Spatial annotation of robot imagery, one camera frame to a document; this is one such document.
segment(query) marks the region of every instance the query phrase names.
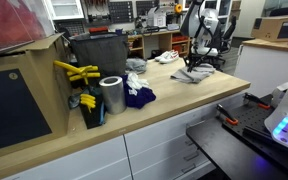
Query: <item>navy fabric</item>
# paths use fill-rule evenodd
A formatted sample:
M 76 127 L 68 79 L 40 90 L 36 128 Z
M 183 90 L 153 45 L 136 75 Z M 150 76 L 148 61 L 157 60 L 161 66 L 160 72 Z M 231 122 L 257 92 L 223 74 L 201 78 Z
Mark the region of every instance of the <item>navy fabric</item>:
M 132 88 L 126 83 L 128 75 L 121 76 L 123 79 L 125 103 L 127 107 L 141 109 L 145 104 L 152 102 L 156 99 L 155 94 L 149 88 L 142 87 L 137 91 L 137 95 L 129 94 Z

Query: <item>office chair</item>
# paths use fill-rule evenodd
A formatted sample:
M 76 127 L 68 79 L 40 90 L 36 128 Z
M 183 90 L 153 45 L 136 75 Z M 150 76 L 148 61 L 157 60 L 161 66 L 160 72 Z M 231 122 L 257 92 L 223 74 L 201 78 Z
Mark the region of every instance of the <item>office chair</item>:
M 269 16 L 285 16 L 288 15 L 288 7 L 285 8 L 279 8 L 279 9 L 274 9 L 271 11 Z
M 222 62 L 224 65 L 226 60 L 222 59 L 222 54 L 228 53 L 231 50 L 231 36 L 236 28 L 236 16 L 232 16 L 231 25 L 227 29 L 227 31 L 222 35 L 221 27 L 218 26 L 214 35 L 213 35 L 213 42 L 211 47 L 216 48 L 218 51 L 217 56 L 207 56 L 204 60 L 204 62 L 207 62 L 211 65 L 213 65 L 214 68 L 216 68 L 219 71 L 222 71 L 220 68 L 220 64 L 218 64 L 219 61 Z

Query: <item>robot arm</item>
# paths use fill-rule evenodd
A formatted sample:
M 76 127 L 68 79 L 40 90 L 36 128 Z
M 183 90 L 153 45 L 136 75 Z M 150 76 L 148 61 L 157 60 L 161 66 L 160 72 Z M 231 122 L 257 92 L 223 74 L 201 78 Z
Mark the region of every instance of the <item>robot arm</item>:
M 181 33 L 192 38 L 190 53 L 185 59 L 188 71 L 200 65 L 206 55 L 216 56 L 217 50 L 205 47 L 212 43 L 213 34 L 218 26 L 218 12 L 215 9 L 204 9 L 200 14 L 200 7 L 204 0 L 193 0 L 181 25 Z

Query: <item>white sneaker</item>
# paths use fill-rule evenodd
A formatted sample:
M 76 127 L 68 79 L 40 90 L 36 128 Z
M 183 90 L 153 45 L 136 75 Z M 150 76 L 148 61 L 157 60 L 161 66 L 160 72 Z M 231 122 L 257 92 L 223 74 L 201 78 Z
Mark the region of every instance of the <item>white sneaker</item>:
M 155 57 L 155 61 L 160 61 L 161 59 L 165 58 L 166 56 L 168 56 L 172 51 L 165 51 L 163 54 L 161 54 L 160 56 Z
M 174 61 L 178 60 L 178 58 L 179 58 L 178 52 L 177 51 L 173 51 L 173 52 L 170 52 L 168 54 L 168 56 L 160 59 L 160 63 L 162 63 L 162 64 L 171 63 L 171 62 L 174 62 Z

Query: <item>blue light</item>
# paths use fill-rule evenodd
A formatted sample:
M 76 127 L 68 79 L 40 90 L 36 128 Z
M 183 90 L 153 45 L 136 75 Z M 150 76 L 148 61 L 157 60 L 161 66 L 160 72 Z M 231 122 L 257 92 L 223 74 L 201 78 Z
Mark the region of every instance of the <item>blue light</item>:
M 278 135 L 282 129 L 285 128 L 285 126 L 288 124 L 288 117 L 285 117 L 274 129 L 273 134 Z

